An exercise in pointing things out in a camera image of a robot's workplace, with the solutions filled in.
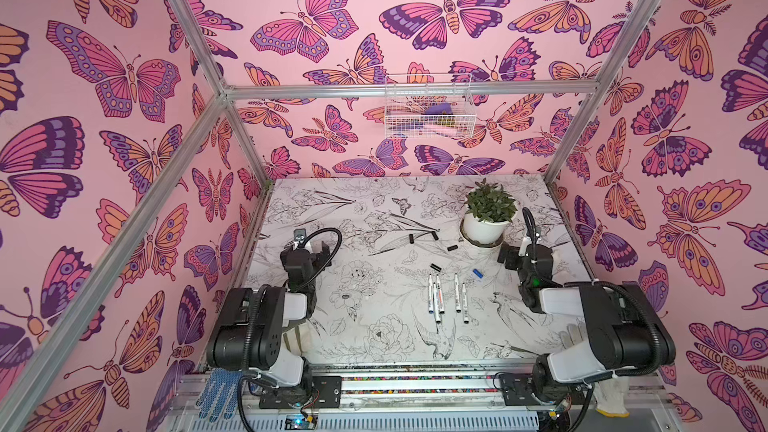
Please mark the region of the white marker pen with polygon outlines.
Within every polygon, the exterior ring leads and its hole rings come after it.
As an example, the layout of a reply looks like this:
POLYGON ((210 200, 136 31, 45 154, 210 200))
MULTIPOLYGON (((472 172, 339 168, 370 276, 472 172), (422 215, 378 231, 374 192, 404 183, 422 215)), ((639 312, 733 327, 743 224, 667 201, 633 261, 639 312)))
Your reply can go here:
POLYGON ((456 313, 461 313, 462 311, 461 287, 460 287, 460 281, 457 273, 454 273, 454 276, 453 276, 453 288, 454 288, 455 311, 456 313))
POLYGON ((428 301, 428 313, 434 314, 434 282, 433 282, 433 276, 430 273, 428 275, 428 289, 427 289, 427 301, 428 301))
POLYGON ((433 283, 433 307, 435 322, 441 323, 445 313, 440 277, 436 276, 433 283))
POLYGON ((469 296, 468 296, 468 289, 466 283, 462 283, 461 285, 461 311, 462 311, 462 320, 464 324, 470 323, 469 318, 469 296))

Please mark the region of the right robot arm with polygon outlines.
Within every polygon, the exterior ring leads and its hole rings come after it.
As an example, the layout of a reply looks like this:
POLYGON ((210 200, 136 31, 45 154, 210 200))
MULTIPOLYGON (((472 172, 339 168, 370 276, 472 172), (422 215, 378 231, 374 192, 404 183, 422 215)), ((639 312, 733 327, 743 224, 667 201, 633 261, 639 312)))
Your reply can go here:
POLYGON ((505 248, 517 253, 512 263, 517 266, 522 302, 535 314, 581 319, 586 328, 581 342, 536 358, 527 388, 538 402, 560 402, 585 386, 650 375, 675 361, 676 345, 638 285, 555 282, 552 249, 539 243, 529 208, 522 209, 522 217, 521 246, 505 248))

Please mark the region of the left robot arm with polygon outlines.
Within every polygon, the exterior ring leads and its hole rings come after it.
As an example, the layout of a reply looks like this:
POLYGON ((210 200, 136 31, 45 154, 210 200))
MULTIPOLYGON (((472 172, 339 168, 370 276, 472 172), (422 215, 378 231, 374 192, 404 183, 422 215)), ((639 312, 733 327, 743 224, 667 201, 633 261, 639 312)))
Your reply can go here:
POLYGON ((286 274, 283 285, 231 289, 206 346, 207 364, 240 372, 264 388, 309 392, 309 365, 288 350, 282 336, 313 316, 317 279, 332 265, 342 241, 342 232, 334 227, 305 235, 296 230, 279 254, 286 274))

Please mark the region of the potted green plant white pot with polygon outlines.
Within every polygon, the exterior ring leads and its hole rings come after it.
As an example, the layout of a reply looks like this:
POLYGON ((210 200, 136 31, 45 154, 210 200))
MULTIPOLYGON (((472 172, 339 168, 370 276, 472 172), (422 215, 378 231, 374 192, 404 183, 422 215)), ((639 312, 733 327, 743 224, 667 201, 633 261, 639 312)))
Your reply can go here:
POLYGON ((517 201, 499 183, 482 179, 466 196, 467 208, 461 232, 480 247, 492 247, 499 242, 517 213, 517 201))

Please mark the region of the blue knit glove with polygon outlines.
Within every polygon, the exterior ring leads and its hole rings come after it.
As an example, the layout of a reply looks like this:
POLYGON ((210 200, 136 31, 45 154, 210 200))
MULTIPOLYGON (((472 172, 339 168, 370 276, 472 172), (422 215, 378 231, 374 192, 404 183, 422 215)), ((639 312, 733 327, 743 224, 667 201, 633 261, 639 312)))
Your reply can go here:
POLYGON ((209 423, 233 418, 242 376, 243 374, 239 371, 213 369, 196 402, 199 418, 209 423))

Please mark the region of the white work glove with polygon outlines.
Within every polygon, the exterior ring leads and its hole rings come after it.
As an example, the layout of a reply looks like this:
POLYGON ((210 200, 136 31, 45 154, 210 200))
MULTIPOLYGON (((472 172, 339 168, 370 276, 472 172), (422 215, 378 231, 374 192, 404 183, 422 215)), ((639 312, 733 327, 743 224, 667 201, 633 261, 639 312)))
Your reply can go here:
MULTIPOLYGON (((571 323, 566 332, 559 333, 562 345, 568 349, 583 342, 587 338, 584 323, 571 323)), ((630 415, 625 406, 629 391, 629 379, 626 377, 612 378, 595 384, 594 400, 596 411, 609 418, 626 418, 630 415)))

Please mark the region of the green circuit board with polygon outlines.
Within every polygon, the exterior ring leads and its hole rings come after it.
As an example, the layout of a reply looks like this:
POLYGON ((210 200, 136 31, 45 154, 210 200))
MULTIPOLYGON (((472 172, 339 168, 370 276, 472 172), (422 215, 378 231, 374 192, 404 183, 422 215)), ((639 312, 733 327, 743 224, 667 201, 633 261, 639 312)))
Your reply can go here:
POLYGON ((287 416, 284 422, 285 431, 314 431, 316 427, 315 416, 287 416))

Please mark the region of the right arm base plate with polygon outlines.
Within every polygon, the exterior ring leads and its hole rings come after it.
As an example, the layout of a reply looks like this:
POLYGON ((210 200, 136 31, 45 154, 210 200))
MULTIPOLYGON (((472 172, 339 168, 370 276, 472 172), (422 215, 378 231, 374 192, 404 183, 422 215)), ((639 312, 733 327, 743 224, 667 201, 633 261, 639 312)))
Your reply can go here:
POLYGON ((506 406, 535 406, 540 402, 534 394, 533 379, 529 374, 499 372, 494 387, 501 393, 506 406))

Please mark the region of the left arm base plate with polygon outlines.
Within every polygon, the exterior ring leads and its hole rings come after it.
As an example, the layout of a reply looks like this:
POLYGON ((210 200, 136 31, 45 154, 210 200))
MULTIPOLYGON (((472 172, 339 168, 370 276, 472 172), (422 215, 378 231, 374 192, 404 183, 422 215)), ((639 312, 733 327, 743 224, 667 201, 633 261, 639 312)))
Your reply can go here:
POLYGON ((293 387, 268 389, 260 395, 259 408, 270 409, 337 409, 341 403, 341 376, 306 378, 293 387))

